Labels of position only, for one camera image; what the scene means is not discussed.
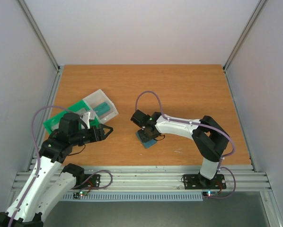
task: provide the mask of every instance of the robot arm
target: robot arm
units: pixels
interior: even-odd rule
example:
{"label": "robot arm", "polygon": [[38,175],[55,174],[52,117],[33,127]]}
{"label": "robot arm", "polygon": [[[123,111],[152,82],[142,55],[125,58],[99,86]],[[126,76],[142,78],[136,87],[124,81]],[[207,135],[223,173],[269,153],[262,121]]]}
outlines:
{"label": "robot arm", "polygon": [[194,140],[203,156],[203,164],[198,176],[199,183],[204,188],[208,188],[217,172],[222,153],[229,142],[218,132],[199,126],[199,124],[205,124],[225,133],[213,118],[205,116],[203,119],[187,120],[167,115],[163,117],[159,112],[149,116],[137,110],[131,121],[141,128],[138,130],[138,135],[144,143],[167,133]]}
{"label": "robot arm", "polygon": [[[83,182],[84,169],[68,164],[58,180],[48,189],[51,177],[72,152],[73,146],[104,140],[113,131],[113,128],[103,124],[90,127],[89,117],[83,116],[83,119],[87,122],[75,113],[66,113],[61,118],[59,128],[42,143],[38,175],[35,177],[36,166],[39,165],[37,161],[18,197],[7,212],[0,212],[0,227],[7,227],[11,217],[13,227],[42,227],[44,220],[61,197],[75,185]],[[105,133],[104,128],[109,129],[109,132]]]}

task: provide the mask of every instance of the white strip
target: white strip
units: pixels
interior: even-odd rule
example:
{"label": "white strip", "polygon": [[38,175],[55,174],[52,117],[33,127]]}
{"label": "white strip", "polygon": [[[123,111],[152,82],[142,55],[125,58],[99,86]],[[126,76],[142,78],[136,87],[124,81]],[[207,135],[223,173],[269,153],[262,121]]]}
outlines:
{"label": "white strip", "polygon": [[203,201],[201,192],[93,192],[73,198],[73,193],[64,195],[62,201],[120,202],[120,201]]}
{"label": "white strip", "polygon": [[[177,119],[177,120],[186,121],[186,122],[190,121],[191,123],[192,122],[200,123],[198,119],[197,120],[187,120],[187,119],[182,119],[182,118],[170,117],[166,114],[165,116],[171,119]],[[168,120],[160,116],[156,121],[155,127],[162,134],[169,133],[169,134],[174,134],[177,136],[187,137],[188,139],[192,140],[193,130],[197,129],[198,125],[188,125],[188,124],[178,123],[178,122],[169,122]]]}

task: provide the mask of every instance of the wire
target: wire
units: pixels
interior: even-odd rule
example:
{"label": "wire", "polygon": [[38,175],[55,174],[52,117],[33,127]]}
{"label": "wire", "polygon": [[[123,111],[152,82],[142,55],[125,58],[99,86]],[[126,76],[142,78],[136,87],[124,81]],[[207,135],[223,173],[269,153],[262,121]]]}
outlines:
{"label": "wire", "polygon": [[93,187],[93,184],[92,184],[90,181],[87,181],[87,183],[90,183],[90,188],[89,188],[89,190],[87,191],[87,193],[89,193],[89,192],[91,191],[92,187]]}
{"label": "wire", "polygon": [[142,92],[136,99],[136,102],[135,102],[135,111],[137,111],[137,104],[138,104],[138,100],[140,99],[140,97],[145,94],[145,93],[152,93],[156,98],[157,98],[157,101],[159,103],[159,108],[160,108],[160,112],[161,112],[161,116],[168,120],[168,121],[171,121],[171,122],[178,122],[178,123],[184,123],[184,124],[193,124],[193,125],[198,125],[198,126],[201,126],[201,127],[205,127],[205,128],[208,128],[208,129],[212,129],[212,130],[215,130],[216,132],[220,133],[221,135],[223,135],[224,137],[227,138],[227,140],[231,143],[232,145],[232,151],[228,154],[225,154],[225,155],[222,155],[221,156],[221,159],[219,161],[219,164],[218,164],[218,168],[221,166],[221,162],[223,160],[224,157],[227,157],[227,156],[230,156],[232,154],[234,154],[235,150],[236,150],[236,146],[234,144],[234,141],[230,138],[230,136],[228,136],[228,134],[226,134],[225,132],[215,128],[215,127],[212,127],[210,125],[206,125],[206,124],[202,124],[202,123],[197,123],[197,122],[193,122],[193,121],[183,121],[183,120],[178,120],[178,119],[173,119],[173,118],[170,118],[170,117],[166,117],[165,114],[164,114],[164,111],[163,111],[163,108],[162,108],[162,104],[161,104],[161,101],[159,99],[159,96],[154,92],[154,91],[144,91]]}
{"label": "wire", "polygon": [[72,156],[72,155],[78,155],[80,154],[81,152],[83,152],[83,150],[86,148],[86,145],[84,144],[84,148],[80,151],[80,152],[77,152],[77,153],[74,153],[74,154],[69,154],[68,156]]}
{"label": "wire", "polygon": [[[62,106],[58,106],[58,105],[47,105],[47,106],[44,106],[40,109],[38,109],[35,114],[33,115],[32,117],[32,120],[31,120],[31,134],[32,134],[32,139],[33,139],[33,145],[34,145],[34,148],[35,148],[35,153],[36,153],[36,171],[35,171],[35,176],[32,178],[30,184],[28,185],[28,187],[26,188],[25,192],[23,193],[22,197],[20,198],[19,202],[18,202],[18,205],[16,206],[10,220],[9,220],[9,223],[8,223],[8,227],[11,227],[12,225],[12,222],[17,214],[17,212],[20,210],[20,206],[22,205],[25,197],[27,196],[27,194],[29,193],[33,183],[35,182],[37,176],[38,176],[38,173],[40,171],[40,166],[41,166],[41,158],[39,156],[39,149],[37,147],[37,143],[36,143],[36,138],[35,138],[35,135],[34,135],[34,121],[35,121],[35,118],[36,116],[38,115],[39,112],[41,112],[42,110],[44,109],[48,109],[48,108],[58,108],[58,109],[62,109],[62,110],[65,110],[65,111],[68,111],[68,112],[71,112],[73,113],[73,111],[65,108],[65,107],[62,107]],[[111,177],[111,181],[108,185],[106,185],[106,187],[108,187],[109,185],[111,185],[112,183],[112,177]]]}
{"label": "wire", "polygon": [[236,179],[235,179],[234,174],[233,174],[232,171],[229,170],[227,167],[224,167],[224,166],[223,166],[223,167],[220,167],[220,169],[226,169],[226,170],[228,170],[228,172],[232,175],[232,177],[233,177],[233,182],[234,182],[233,190],[231,191],[231,193],[230,193],[229,195],[224,196],[224,197],[218,197],[218,196],[204,196],[204,198],[223,200],[223,199],[228,199],[228,198],[230,198],[230,197],[234,194],[234,192],[235,192],[235,190],[236,190]]}
{"label": "wire", "polygon": [[[166,135],[160,135],[160,136],[163,136],[164,138],[166,137]],[[157,140],[157,139],[154,139],[154,140],[156,140],[156,141],[161,141],[161,140],[163,140],[164,138],[162,138],[162,139],[160,139],[160,140]]]}
{"label": "wire", "polygon": [[219,192],[217,193],[219,195],[222,192],[222,185],[218,181],[215,181],[215,183],[219,186]]}
{"label": "wire", "polygon": [[98,173],[107,173],[107,174],[109,174],[109,175],[110,175],[110,182],[109,182],[107,185],[103,186],[103,187],[93,187],[92,189],[105,189],[105,188],[109,187],[109,186],[112,184],[112,182],[113,182],[113,176],[112,176],[112,174],[111,174],[110,171],[108,171],[108,170],[99,170],[99,171],[96,171],[96,172],[94,172],[93,174],[91,174],[83,183],[81,183],[80,185],[77,185],[77,186],[73,187],[72,189],[76,189],[76,188],[82,186],[82,185],[83,185],[84,183],[86,183],[91,177],[93,177],[95,174],[98,174]]}

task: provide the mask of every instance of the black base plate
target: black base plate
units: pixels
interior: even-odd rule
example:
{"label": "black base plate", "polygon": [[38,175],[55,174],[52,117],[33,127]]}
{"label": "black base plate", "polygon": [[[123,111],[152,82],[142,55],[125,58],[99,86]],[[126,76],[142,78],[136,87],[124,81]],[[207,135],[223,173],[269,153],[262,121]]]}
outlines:
{"label": "black base plate", "polygon": [[[84,180],[85,181],[91,174],[85,174]],[[95,174],[93,177],[91,177],[88,181],[90,181],[93,185],[93,187],[99,187],[100,184],[100,175]],[[90,184],[88,182],[84,183],[80,187],[77,187],[76,189],[82,189],[82,188],[88,188]]]}
{"label": "black base plate", "polygon": [[225,180],[223,174],[216,174],[212,179],[212,184],[208,188],[204,188],[198,180],[198,174],[185,174],[182,177],[182,182],[184,183],[185,189],[187,190],[195,190],[195,189],[220,189],[219,185],[215,183],[215,181],[221,184],[222,189],[226,189],[226,183],[222,183]]}

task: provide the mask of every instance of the white enclosure panel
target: white enclosure panel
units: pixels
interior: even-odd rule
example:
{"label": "white enclosure panel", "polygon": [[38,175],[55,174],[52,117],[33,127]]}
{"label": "white enclosure panel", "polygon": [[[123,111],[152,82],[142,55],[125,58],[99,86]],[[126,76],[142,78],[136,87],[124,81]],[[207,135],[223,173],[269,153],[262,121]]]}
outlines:
{"label": "white enclosure panel", "polygon": [[26,0],[64,64],[224,64],[258,0]]}
{"label": "white enclosure panel", "polygon": [[250,150],[283,216],[283,0],[267,2],[228,76]]}
{"label": "white enclosure panel", "polygon": [[0,0],[0,211],[31,154],[30,122],[55,71],[15,0]]}

